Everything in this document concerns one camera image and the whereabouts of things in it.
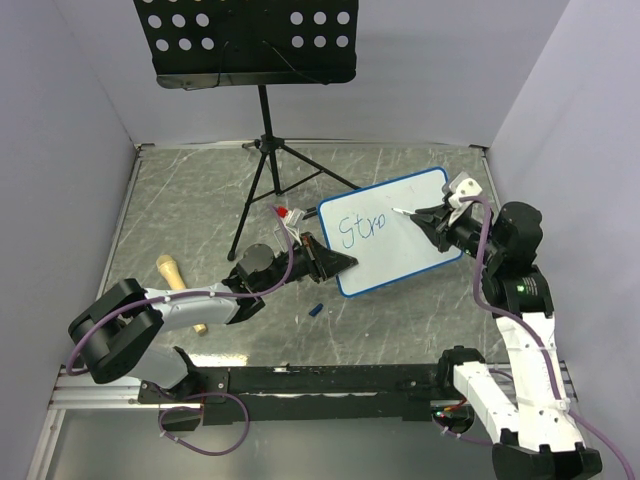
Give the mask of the white blue whiteboard marker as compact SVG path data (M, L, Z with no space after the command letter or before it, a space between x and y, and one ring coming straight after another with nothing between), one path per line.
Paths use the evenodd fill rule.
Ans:
M396 212L398 214L404 215L404 216L411 216L411 215L415 214L414 211L405 210L405 209L401 209L401 208L397 208L397 207L393 207L392 211Z

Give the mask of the blue marker cap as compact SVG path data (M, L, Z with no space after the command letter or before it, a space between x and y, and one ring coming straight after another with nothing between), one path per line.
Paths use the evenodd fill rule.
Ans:
M311 317L316 317L322 311L323 308L324 308L324 305L322 303L319 303L310 310L309 315Z

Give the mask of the blue framed whiteboard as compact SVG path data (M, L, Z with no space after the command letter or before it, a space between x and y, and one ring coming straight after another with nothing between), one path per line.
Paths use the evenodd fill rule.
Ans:
M459 260L453 247L438 251L398 208L415 211L442 203L448 176L441 167L327 198L317 207L329 249L357 259L337 276L340 293L353 298Z

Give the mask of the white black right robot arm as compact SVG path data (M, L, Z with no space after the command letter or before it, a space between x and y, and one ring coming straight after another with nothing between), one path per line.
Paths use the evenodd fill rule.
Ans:
M550 288L535 264L542 215L523 202L509 202L498 214L484 210L477 221L469 209L456 216L443 203L409 217L440 252L455 247L475 259L473 296L496 321L516 399L509 400L483 357L465 347L442 354L438 390L470 403L492 441L497 478L591 479L603 469L601 455L586 446L571 414Z

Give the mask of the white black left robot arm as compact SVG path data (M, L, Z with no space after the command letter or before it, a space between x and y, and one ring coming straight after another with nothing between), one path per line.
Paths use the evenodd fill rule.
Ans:
M309 232L287 243L281 253L266 244L250 246L228 277L207 287L159 290L144 288L134 278L118 282L69 325L74 348L67 373L89 374L97 384L130 376L154 385L167 399L189 400L206 382L182 348L155 344L159 334L197 324L244 322L280 287L305 277L321 283L358 263ZM76 362L83 363L81 371Z

